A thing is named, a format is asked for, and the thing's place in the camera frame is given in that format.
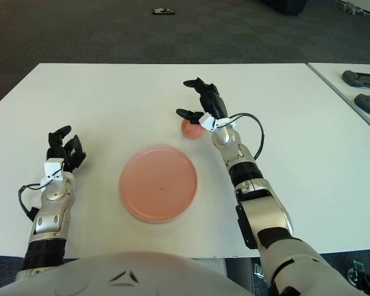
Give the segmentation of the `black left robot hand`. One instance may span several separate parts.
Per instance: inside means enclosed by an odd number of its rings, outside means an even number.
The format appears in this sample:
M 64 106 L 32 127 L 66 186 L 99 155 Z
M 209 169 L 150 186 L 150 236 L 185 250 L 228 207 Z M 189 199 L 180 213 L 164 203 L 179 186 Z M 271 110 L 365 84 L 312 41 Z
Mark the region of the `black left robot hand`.
M 42 180 L 45 184 L 65 179 L 69 179 L 71 183 L 75 182 L 73 170 L 81 165 L 86 153 L 77 135 L 63 144 L 64 138 L 71 130 L 72 127 L 67 125 L 48 134 L 49 148 L 44 163 L 45 178 Z

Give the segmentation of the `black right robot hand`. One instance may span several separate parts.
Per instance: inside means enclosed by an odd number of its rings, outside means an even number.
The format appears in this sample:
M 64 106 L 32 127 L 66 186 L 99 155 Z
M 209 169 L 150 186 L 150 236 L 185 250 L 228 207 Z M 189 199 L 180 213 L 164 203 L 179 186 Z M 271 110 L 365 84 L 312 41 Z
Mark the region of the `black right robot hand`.
M 190 121 L 193 125 L 200 125 L 205 130 L 214 132 L 230 122 L 223 99 L 214 84 L 206 84 L 200 78 L 183 82 L 188 88 L 193 88 L 199 95 L 203 112 L 193 112 L 185 109 L 176 109 L 176 114 Z

